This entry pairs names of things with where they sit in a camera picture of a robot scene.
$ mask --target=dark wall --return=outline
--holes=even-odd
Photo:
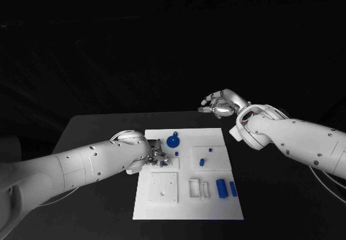
[[[23,158],[50,153],[75,115],[194,111],[225,88],[312,122],[343,106],[336,3],[145,4],[50,5],[50,18],[1,21],[0,135],[18,136]]]

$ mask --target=small blue piece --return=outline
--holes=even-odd
[[[229,182],[229,186],[230,186],[230,190],[232,190],[232,196],[236,197],[236,187],[235,187],[235,183],[232,181]]]
[[[174,131],[173,135],[167,138],[167,146],[170,148],[175,148],[178,146],[180,140],[178,140],[178,133]]]
[[[226,183],[223,179],[216,180],[216,187],[217,187],[217,197],[220,199],[229,197],[227,189],[226,189]]]

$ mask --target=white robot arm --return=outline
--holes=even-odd
[[[346,179],[346,133],[336,129],[289,119],[269,105],[250,105],[237,94],[225,89],[210,94],[201,105],[210,101],[210,106],[200,107],[201,113],[214,113],[217,118],[236,113],[236,123],[229,130],[233,138],[261,150],[274,143],[282,154]]]
[[[108,141],[14,163],[0,162],[0,240],[27,215],[52,197],[142,165],[167,164],[158,140],[128,130]]]

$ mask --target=cable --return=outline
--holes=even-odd
[[[315,176],[318,182],[321,183],[321,185],[324,186],[324,188],[330,191],[330,193],[338,198],[338,200],[346,204],[346,201],[334,194],[334,192],[328,189],[328,187],[325,186],[325,184],[323,183],[323,181],[320,180],[320,178],[315,175],[315,172],[312,170],[312,168],[310,167],[311,173]]]
[[[331,180],[341,188],[346,189],[346,186],[343,186],[343,185],[330,177],[330,175],[328,175],[325,172],[323,172],[323,173],[324,173],[325,176],[330,178],[330,180]]]
[[[134,130],[119,131],[119,132],[111,137],[109,141],[112,141],[121,134],[128,133],[128,132],[134,132]],[[39,207],[46,206],[46,205],[53,204],[53,203],[56,203],[57,201],[60,201],[63,198],[66,198],[66,197],[76,191],[76,189],[75,189],[66,196],[63,196],[63,197],[59,198],[57,200],[52,201],[50,203],[46,203],[46,204],[39,205]]]

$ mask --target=dark gray table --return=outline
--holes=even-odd
[[[5,239],[338,239],[346,206],[308,167],[284,157],[272,144],[256,151],[235,141],[227,132],[235,119],[196,111],[79,115],[53,153],[108,140],[122,130],[222,128],[245,221],[132,220],[138,175],[121,172],[36,208]]]

